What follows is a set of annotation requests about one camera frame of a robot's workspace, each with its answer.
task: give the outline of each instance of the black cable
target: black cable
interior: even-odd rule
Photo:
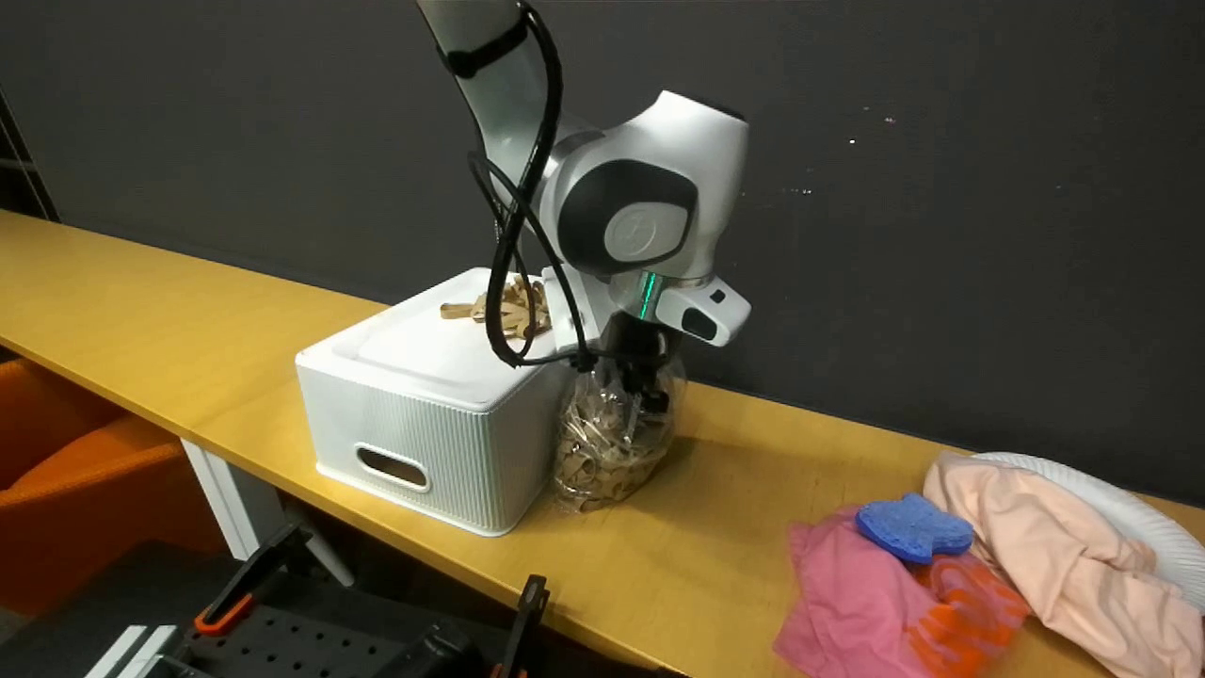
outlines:
[[[489,176],[492,176],[507,195],[515,195],[515,186],[512,186],[486,156],[471,156],[471,176],[474,176],[474,186],[481,189],[481,195],[486,195],[486,203],[489,203],[489,213],[492,213],[492,220],[496,220],[496,225],[501,225],[501,224],[504,224],[504,199],[492,192]],[[526,225],[536,231],[540,245],[543,245],[543,251],[550,255],[550,267],[554,267],[554,274],[558,274],[558,283],[561,283],[561,289],[566,289],[568,319],[573,319],[573,333],[576,333],[576,356],[526,357],[533,334],[526,334],[522,351],[515,351],[515,356],[522,357],[522,367],[576,362],[576,368],[593,368],[595,351],[593,351],[588,341],[585,341],[576,293],[573,293],[573,287],[568,287],[568,279],[566,279],[566,267],[561,267],[561,255],[558,255],[550,235],[546,235],[543,224],[533,214],[533,209],[526,209]],[[512,260],[515,260],[519,274],[526,279],[526,264],[522,264],[522,251],[519,251],[519,248],[512,251]]]
[[[558,121],[561,121],[561,93],[566,93],[566,82],[561,82],[561,57],[558,57],[558,44],[550,39],[550,29],[543,28],[540,12],[536,7],[519,7],[522,12],[522,23],[533,28],[536,42],[540,42],[540,53],[543,53],[543,66],[546,66],[546,106],[543,106],[543,121],[540,121],[540,131],[536,131],[536,150],[519,175],[519,186],[512,192],[512,203],[504,214],[496,214],[501,224],[501,235],[496,235],[496,248],[492,248],[492,267],[489,267],[489,287],[486,287],[486,341],[492,347],[492,356],[507,367],[540,367],[540,362],[526,362],[526,347],[533,347],[533,334],[526,334],[526,347],[522,356],[507,347],[504,333],[501,333],[501,293],[504,293],[504,279],[507,279],[507,267],[515,260],[515,240],[522,235],[522,224],[533,220],[533,195],[543,180],[543,170],[554,156],[554,144],[558,144]],[[489,180],[480,176],[480,186],[486,189],[486,199],[489,199],[489,213],[501,209],[501,199],[489,192]],[[573,323],[576,323],[576,356],[554,356],[554,357],[568,357],[576,368],[588,368],[595,357],[593,351],[585,347],[585,333],[581,333],[581,309],[573,300],[573,289],[568,289],[568,279],[554,255],[554,273],[558,273],[558,283],[566,287],[566,299],[568,299],[568,309],[573,309]]]

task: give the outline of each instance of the wooden counter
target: wooden counter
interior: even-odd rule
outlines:
[[[792,524],[900,496],[944,445],[704,385],[682,445],[622,508],[543,501],[480,540],[315,476],[293,356],[381,305],[0,213],[0,347],[207,445],[367,536],[512,603],[554,588],[550,624],[699,678],[787,676]],[[1159,501],[1199,540],[1205,511]],[[1002,676],[1105,676],[1033,624]]]

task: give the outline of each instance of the black wall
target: black wall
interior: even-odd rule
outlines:
[[[1205,5],[546,0],[568,111],[753,121],[696,382],[1205,505]],[[411,0],[5,0],[66,224],[399,300],[486,264]]]

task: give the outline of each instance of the pink towel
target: pink towel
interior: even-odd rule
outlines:
[[[904,631],[930,612],[909,568],[865,544],[853,518],[799,528],[792,540],[802,603],[780,651],[810,678],[924,678]]]
[[[1203,678],[1203,613],[1070,489],[972,456],[940,456],[924,489],[964,518],[1037,617],[1124,678]]]

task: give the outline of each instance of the pink cloth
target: pink cloth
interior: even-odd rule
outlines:
[[[981,557],[909,573],[846,518],[792,540],[802,603],[777,647],[810,678],[967,678],[1012,647],[1023,598]]]
[[[930,612],[909,568],[865,544],[853,518],[799,528],[792,540],[802,603],[780,651],[810,678],[924,678],[904,631]]]
[[[964,518],[1041,623],[1124,678],[1203,678],[1203,613],[1070,489],[972,456],[940,456],[924,489]]]

